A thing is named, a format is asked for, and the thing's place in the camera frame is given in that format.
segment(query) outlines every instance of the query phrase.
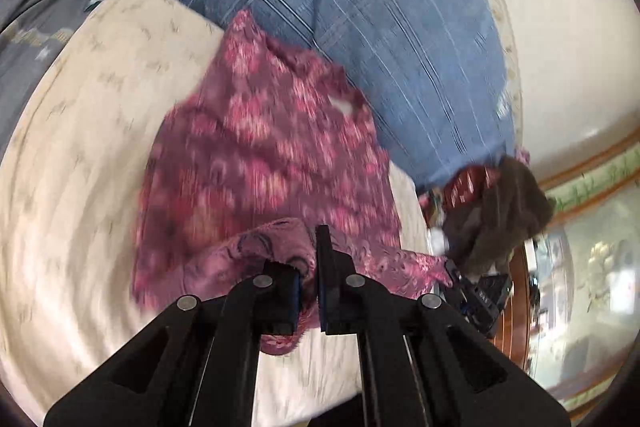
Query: red object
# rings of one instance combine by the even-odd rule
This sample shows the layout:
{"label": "red object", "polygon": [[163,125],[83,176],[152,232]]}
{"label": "red object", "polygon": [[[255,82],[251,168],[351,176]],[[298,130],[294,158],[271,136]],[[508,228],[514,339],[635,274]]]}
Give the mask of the red object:
{"label": "red object", "polygon": [[445,212],[471,203],[482,197],[486,188],[492,187],[500,178],[500,171],[485,165],[469,165],[456,174],[444,187],[443,207]]}

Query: mattress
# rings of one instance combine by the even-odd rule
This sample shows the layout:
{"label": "mattress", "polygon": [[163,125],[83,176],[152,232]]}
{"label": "mattress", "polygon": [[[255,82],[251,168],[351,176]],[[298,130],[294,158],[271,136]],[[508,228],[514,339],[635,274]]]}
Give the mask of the mattress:
{"label": "mattress", "polygon": [[[35,89],[0,164],[0,378],[38,425],[153,317],[130,298],[133,227],[165,113],[222,30],[175,0],[106,0]],[[390,182],[403,248],[426,251],[412,181]],[[255,426],[291,425],[360,390],[353,336],[260,354]]]}

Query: beige bedsheet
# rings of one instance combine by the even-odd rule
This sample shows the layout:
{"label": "beige bedsheet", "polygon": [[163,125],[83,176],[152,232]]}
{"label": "beige bedsheet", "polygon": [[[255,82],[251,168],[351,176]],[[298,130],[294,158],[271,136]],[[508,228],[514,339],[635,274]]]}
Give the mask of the beige bedsheet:
{"label": "beige bedsheet", "polygon": [[[222,30],[175,0],[106,0],[34,92],[0,165],[0,378],[47,409],[150,319],[129,296],[143,171],[167,110],[197,85]],[[411,180],[392,166],[402,245],[425,251]],[[260,354],[255,426],[290,425],[360,389],[353,337]]]}

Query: white star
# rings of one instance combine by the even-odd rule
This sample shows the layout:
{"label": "white star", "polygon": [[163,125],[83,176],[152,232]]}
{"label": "white star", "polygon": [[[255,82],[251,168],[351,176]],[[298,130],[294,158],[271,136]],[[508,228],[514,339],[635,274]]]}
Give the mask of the white star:
{"label": "white star", "polygon": [[45,60],[47,57],[49,57],[50,52],[51,50],[44,46],[44,48],[40,50],[40,53],[38,53],[36,60]]}

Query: purple floral fabric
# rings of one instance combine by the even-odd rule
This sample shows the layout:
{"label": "purple floral fabric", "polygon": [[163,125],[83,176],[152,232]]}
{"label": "purple floral fabric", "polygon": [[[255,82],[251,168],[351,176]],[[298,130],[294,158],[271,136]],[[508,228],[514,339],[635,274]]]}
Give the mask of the purple floral fabric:
{"label": "purple floral fabric", "polygon": [[[351,116],[330,97],[349,102]],[[304,233],[296,227],[286,233],[289,221],[282,220],[288,217],[300,218]],[[266,223],[271,228],[264,236],[243,234]],[[169,112],[152,147],[136,234],[134,298],[153,309],[183,293],[213,298],[259,273],[265,258],[304,261],[302,333],[317,325],[314,248],[306,227],[321,223],[398,252],[388,156],[377,144],[369,107],[348,87],[342,68],[268,36],[241,11],[201,86]],[[259,237],[279,247],[260,247]],[[357,254],[376,279],[399,277],[389,280],[391,291],[404,295],[412,285],[427,288],[433,281],[429,272],[438,262],[418,255],[420,262],[412,257],[415,266],[406,265],[397,253],[369,255],[367,248],[353,250],[354,259]],[[262,347],[286,353],[298,338],[270,339]]]}

